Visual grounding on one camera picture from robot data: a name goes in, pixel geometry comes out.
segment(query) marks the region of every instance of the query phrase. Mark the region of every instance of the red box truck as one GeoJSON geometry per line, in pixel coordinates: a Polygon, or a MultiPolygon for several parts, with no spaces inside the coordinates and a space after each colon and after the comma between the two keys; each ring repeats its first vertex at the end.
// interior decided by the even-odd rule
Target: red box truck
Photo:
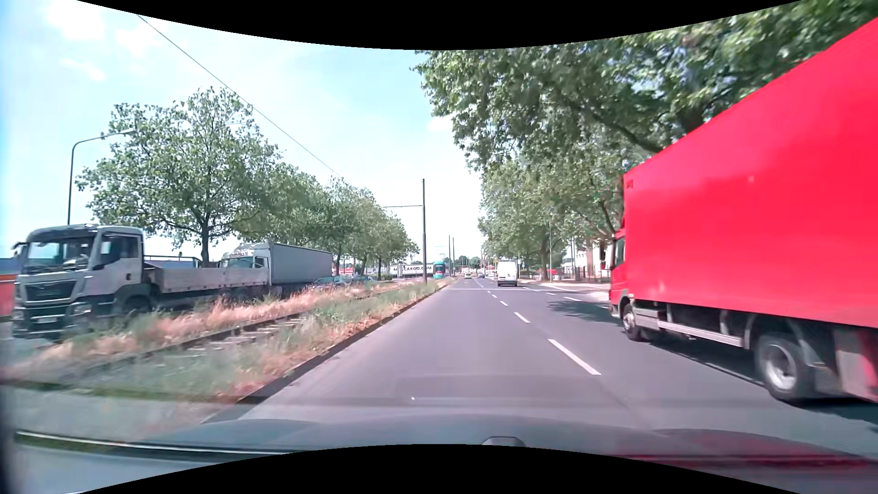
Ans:
{"type": "Polygon", "coordinates": [[[610,313],[752,351],[777,399],[878,401],[878,20],[623,177],[610,313]]]}

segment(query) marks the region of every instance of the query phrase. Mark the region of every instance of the overhead wire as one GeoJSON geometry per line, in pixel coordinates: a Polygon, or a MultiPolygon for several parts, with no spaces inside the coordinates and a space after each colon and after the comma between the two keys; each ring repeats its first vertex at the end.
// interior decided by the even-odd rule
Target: overhead wire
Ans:
{"type": "Polygon", "coordinates": [[[190,55],[189,53],[187,53],[186,50],[182,49],[179,45],[177,45],[174,41],[172,41],[168,36],[165,36],[164,33],[162,33],[161,31],[159,31],[158,29],[156,29],[156,27],[155,27],[154,25],[149,24],[149,21],[147,21],[146,19],[144,19],[140,14],[134,14],[134,15],[137,16],[140,20],[142,20],[146,25],[148,25],[149,27],[151,27],[151,28],[153,29],[153,31],[159,33],[159,35],[162,36],[165,40],[167,40],[168,43],[170,43],[171,45],[174,45],[174,47],[176,47],[176,49],[180,50],[184,55],[188,56],[190,60],[192,60],[193,62],[195,62],[195,63],[196,63],[201,69],[203,69],[205,72],[207,72],[208,74],[210,74],[214,79],[216,79],[217,81],[219,81],[220,84],[226,86],[226,89],[228,89],[228,90],[230,90],[232,93],[234,93],[234,95],[237,96],[238,98],[240,98],[244,103],[247,103],[248,105],[250,105],[250,107],[253,108],[253,111],[254,111],[254,112],[259,113],[259,114],[260,114],[264,119],[266,119],[271,125],[275,126],[275,127],[277,128],[277,130],[279,130],[279,131],[281,131],[282,133],[284,133],[284,135],[286,135],[287,137],[289,137],[293,142],[295,142],[296,144],[298,144],[299,147],[301,147],[302,149],[304,149],[309,155],[313,156],[314,159],[316,159],[317,161],[319,161],[320,164],[322,164],[323,166],[325,166],[325,167],[327,168],[327,170],[332,171],[333,174],[336,175],[336,176],[339,177],[339,178],[344,178],[344,177],[342,177],[341,174],[339,174],[337,171],[333,170],[332,167],[330,167],[328,164],[326,164],[326,162],[324,162],[324,161],[321,160],[319,157],[317,157],[317,155],[315,155],[314,153],[312,153],[310,149],[306,148],[304,144],[302,144],[301,142],[297,141],[295,137],[293,137],[292,135],[290,135],[290,133],[288,133],[288,132],[285,131],[283,128],[281,128],[277,123],[274,122],[274,120],[268,118],[268,116],[266,116],[265,113],[262,113],[258,108],[256,108],[255,105],[253,105],[252,103],[250,103],[249,101],[247,101],[247,100],[246,100],[246,99],[245,99],[245,98],[244,98],[244,97],[243,97],[238,91],[235,91],[234,89],[232,89],[228,84],[226,84],[225,82],[223,82],[222,79],[220,79],[219,77],[217,77],[217,76],[216,76],[213,72],[211,72],[207,67],[205,67],[204,65],[202,65],[201,62],[199,62],[198,60],[195,59],[195,57],[193,57],[192,55],[190,55]]]}

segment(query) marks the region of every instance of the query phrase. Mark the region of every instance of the truck grille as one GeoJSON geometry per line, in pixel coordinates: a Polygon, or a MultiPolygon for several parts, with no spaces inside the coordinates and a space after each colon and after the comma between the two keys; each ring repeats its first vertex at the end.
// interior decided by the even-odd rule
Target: truck grille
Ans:
{"type": "Polygon", "coordinates": [[[28,301],[47,301],[70,298],[75,281],[59,281],[57,283],[37,283],[25,285],[28,301]]]}

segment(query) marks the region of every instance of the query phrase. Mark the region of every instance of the gray truck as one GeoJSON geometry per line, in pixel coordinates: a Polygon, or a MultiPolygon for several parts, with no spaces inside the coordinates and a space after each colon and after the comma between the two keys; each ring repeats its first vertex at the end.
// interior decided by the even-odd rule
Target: gray truck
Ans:
{"type": "Polygon", "coordinates": [[[332,252],[297,247],[285,243],[242,243],[223,254],[220,267],[267,268],[270,293],[285,297],[332,276],[332,252]]]}
{"type": "Polygon", "coordinates": [[[61,339],[100,318],[269,292],[268,270],[200,267],[181,258],[172,265],[150,261],[143,238],[137,228],[96,224],[31,232],[16,245],[21,272],[14,285],[13,336],[61,339]]]}

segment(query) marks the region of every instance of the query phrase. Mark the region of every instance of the truck cab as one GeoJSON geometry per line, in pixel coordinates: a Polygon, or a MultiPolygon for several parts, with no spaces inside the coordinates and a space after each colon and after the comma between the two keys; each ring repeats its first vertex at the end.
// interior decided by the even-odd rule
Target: truck cab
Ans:
{"type": "Polygon", "coordinates": [[[20,253],[14,336],[54,338],[83,319],[110,314],[143,279],[143,233],[96,224],[36,229],[20,253]]]}

